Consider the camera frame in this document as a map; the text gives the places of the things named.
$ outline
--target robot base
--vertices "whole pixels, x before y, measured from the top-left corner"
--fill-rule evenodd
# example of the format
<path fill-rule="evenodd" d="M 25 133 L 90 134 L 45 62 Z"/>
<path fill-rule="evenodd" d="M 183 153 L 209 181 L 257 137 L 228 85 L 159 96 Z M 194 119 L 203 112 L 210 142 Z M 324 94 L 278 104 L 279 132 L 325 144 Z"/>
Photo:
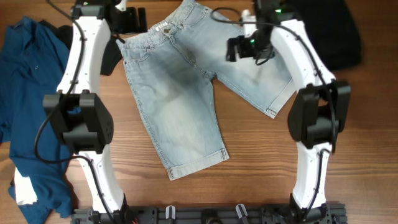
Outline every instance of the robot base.
<path fill-rule="evenodd" d="M 282 216 L 289 208 L 287 204 L 265 205 L 263 207 L 248 207 L 247 219 L 239 219 L 234 207 L 208 207 L 208 208 L 176 208 L 175 219 L 171 215 L 166 218 L 166 208 L 157 207 L 130 207 L 134 215 L 132 224 L 207 224 L 204 221 L 204 212 L 215 212 L 219 224 L 290 224 L 287 218 Z M 72 215 L 71 224 L 96 224 L 91 218 L 92 211 L 77 209 Z M 112 223 L 102 220 L 101 224 Z M 321 220 L 305 222 L 308 224 L 347 224 L 345 205 L 327 204 L 326 217 Z"/>

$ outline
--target black fabric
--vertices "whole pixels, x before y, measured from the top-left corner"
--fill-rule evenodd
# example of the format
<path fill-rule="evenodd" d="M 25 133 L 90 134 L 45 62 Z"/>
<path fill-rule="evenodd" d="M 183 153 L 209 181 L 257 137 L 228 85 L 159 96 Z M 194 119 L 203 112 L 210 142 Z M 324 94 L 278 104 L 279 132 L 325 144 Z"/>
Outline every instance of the black fabric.
<path fill-rule="evenodd" d="M 72 26 L 60 26 L 56 28 L 47 21 L 40 21 L 40 24 L 49 28 L 58 39 L 60 39 L 70 50 L 72 47 L 73 40 L 73 27 Z M 101 64 L 101 75 L 111 75 L 116 65 L 122 59 L 122 53 L 119 50 L 116 38 L 111 37 L 109 42 L 106 44 L 104 55 Z"/>
<path fill-rule="evenodd" d="M 288 0 L 329 70 L 361 63 L 361 38 L 344 0 Z"/>

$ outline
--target light blue denim shorts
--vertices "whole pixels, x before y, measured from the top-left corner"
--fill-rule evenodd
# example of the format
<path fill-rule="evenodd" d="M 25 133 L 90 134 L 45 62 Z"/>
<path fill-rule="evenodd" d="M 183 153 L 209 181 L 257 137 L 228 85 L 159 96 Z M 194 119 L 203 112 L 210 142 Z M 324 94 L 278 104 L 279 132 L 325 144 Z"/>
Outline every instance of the light blue denim shorts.
<path fill-rule="evenodd" d="M 243 30 L 211 20 L 210 12 L 184 0 L 148 33 L 118 42 L 142 121 L 171 180 L 229 159 L 212 79 L 271 118 L 295 91 L 278 54 L 261 66 L 252 58 L 227 62 L 227 40 Z"/>

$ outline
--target wood grain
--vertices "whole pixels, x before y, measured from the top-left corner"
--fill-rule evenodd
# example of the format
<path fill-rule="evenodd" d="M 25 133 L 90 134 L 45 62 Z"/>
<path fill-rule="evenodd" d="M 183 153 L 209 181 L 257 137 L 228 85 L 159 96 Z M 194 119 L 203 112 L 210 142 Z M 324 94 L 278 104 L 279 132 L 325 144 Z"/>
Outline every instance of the wood grain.
<path fill-rule="evenodd" d="M 59 0 L 63 10 L 70 0 Z M 22 16 L 69 24 L 42 1 L 3 0 L 0 3 L 0 44 L 8 24 Z M 250 1 L 200 1 L 209 7 L 250 8 Z M 398 7 L 397 1 L 347 0 L 364 45 L 362 65 L 336 73 L 353 92 L 345 131 L 339 135 L 326 179 L 330 201 L 347 204 L 350 224 L 398 221 Z M 146 7 L 149 25 L 168 16 L 180 1 L 134 1 Z M 169 181 L 145 131 L 123 65 L 101 77 L 101 96 L 115 122 L 112 161 L 130 205 L 181 206 L 286 203 L 295 183 L 297 150 L 287 130 L 292 99 L 276 119 L 270 119 L 238 95 L 214 81 L 216 114 L 230 160 Z M 14 165 L 9 144 L 0 146 L 0 224 L 25 223 L 7 194 Z M 79 207 L 91 205 L 85 177 L 76 161 L 67 179 Z M 47 223 L 69 223 L 52 214 Z"/>

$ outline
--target dark blue garment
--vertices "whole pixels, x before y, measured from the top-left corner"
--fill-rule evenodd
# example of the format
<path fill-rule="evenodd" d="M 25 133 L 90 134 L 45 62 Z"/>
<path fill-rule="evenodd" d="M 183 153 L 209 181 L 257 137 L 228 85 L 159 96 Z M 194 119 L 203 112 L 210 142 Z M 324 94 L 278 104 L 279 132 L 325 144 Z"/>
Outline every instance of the dark blue garment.
<path fill-rule="evenodd" d="M 71 190 L 63 180 L 68 163 L 44 164 L 33 148 L 46 117 L 44 95 L 55 93 L 68 55 L 67 47 L 48 28 L 28 17 L 7 27 L 0 53 L 0 142 L 11 141 L 10 158 L 23 177 L 30 177 L 37 194 L 38 203 L 21 207 L 29 223 L 44 223 L 51 209 L 61 217 L 72 213 Z M 50 125 L 41 135 L 39 152 L 49 160 L 70 156 Z"/>

